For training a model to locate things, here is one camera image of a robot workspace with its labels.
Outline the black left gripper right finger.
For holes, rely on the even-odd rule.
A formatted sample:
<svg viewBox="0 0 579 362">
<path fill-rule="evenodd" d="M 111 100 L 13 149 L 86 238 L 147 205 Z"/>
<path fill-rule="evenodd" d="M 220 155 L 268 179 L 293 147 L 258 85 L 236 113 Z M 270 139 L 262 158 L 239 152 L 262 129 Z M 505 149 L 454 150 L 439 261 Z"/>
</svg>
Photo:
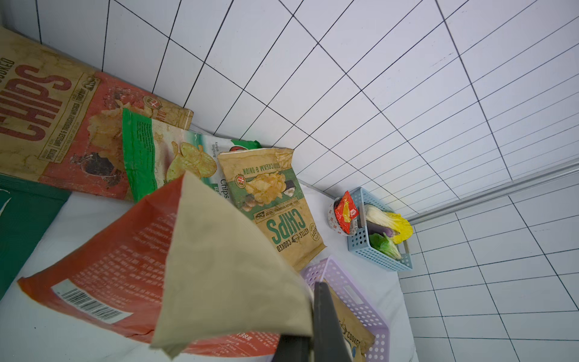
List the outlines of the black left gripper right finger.
<svg viewBox="0 0 579 362">
<path fill-rule="evenodd" d="M 316 282 L 314 290 L 314 361 L 350 362 L 351 353 L 342 333 L 330 287 Z"/>
</svg>

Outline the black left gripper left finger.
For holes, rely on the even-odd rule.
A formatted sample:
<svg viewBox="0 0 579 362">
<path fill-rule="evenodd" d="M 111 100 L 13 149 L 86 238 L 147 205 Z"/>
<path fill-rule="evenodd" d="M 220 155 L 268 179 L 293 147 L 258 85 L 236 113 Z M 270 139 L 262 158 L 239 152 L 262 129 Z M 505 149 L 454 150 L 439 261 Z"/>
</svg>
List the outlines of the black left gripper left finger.
<svg viewBox="0 0 579 362">
<path fill-rule="evenodd" d="M 307 336 L 281 335 L 272 362 L 309 362 L 311 338 Z"/>
</svg>

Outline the blue kettle chips bag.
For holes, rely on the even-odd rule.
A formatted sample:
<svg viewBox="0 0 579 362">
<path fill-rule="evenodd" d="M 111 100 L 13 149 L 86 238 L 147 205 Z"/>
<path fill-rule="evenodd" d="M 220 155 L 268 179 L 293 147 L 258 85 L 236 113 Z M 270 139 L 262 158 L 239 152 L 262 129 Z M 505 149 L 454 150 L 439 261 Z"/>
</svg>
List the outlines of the blue kettle chips bag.
<svg viewBox="0 0 579 362">
<path fill-rule="evenodd" d="M 375 336 L 364 327 L 332 288 L 330 288 L 330 293 L 342 334 L 349 346 L 353 361 L 366 361 L 366 353 L 374 345 Z"/>
</svg>

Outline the beige cassava chips bag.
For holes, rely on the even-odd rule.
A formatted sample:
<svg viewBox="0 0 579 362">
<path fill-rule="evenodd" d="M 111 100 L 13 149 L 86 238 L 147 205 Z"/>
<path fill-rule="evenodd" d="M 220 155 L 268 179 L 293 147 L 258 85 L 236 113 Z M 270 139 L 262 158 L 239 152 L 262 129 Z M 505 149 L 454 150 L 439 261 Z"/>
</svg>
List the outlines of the beige cassava chips bag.
<svg viewBox="0 0 579 362">
<path fill-rule="evenodd" d="M 216 354 L 241 333 L 313 334 L 304 281 L 247 217 L 190 173 L 18 284 L 55 312 L 170 357 Z"/>
</svg>

